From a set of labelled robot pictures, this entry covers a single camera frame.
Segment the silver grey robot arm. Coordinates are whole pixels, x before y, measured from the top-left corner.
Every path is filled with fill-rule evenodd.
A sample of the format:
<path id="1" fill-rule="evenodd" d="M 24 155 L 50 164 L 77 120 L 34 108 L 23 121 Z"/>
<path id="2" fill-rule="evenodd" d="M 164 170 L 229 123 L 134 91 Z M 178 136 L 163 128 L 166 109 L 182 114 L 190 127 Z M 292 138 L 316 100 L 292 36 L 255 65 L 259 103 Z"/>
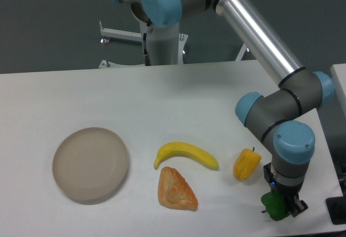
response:
<path id="1" fill-rule="evenodd" d="M 129 3 L 146 23 L 141 43 L 147 66 L 177 64 L 178 37 L 169 38 L 168 31 L 184 17 L 212 8 L 227 20 L 278 85 L 278 91 L 267 97 L 257 92 L 244 95 L 235 107 L 241 123 L 272 155 L 263 168 L 270 192 L 262 196 L 262 204 L 275 221 L 304 212 L 308 205 L 299 192 L 315 151 L 315 134 L 297 119 L 334 96 L 331 78 L 308 71 L 249 0 L 113 1 Z"/>

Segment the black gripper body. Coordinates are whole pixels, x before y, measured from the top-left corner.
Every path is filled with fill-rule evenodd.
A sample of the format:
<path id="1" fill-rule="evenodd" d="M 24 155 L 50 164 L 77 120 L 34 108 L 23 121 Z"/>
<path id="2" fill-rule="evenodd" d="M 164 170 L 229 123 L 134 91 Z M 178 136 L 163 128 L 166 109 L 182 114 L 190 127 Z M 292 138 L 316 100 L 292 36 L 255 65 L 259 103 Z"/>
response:
<path id="1" fill-rule="evenodd" d="M 263 166 L 264 179 L 272 191 L 283 195 L 288 200 L 299 197 L 299 192 L 304 183 L 304 175 L 296 178 L 288 178 L 279 174 L 271 163 Z"/>

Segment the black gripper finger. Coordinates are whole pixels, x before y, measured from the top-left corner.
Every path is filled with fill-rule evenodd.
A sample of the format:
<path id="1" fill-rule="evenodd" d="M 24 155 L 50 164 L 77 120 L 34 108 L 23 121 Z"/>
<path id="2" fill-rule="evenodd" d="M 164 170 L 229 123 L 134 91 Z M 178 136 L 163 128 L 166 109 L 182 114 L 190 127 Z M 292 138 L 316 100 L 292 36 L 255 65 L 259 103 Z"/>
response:
<path id="1" fill-rule="evenodd" d="M 286 198 L 286 203 L 290 215 L 294 218 L 308 209 L 308 205 L 303 200 L 300 200 L 298 195 L 288 196 Z"/>

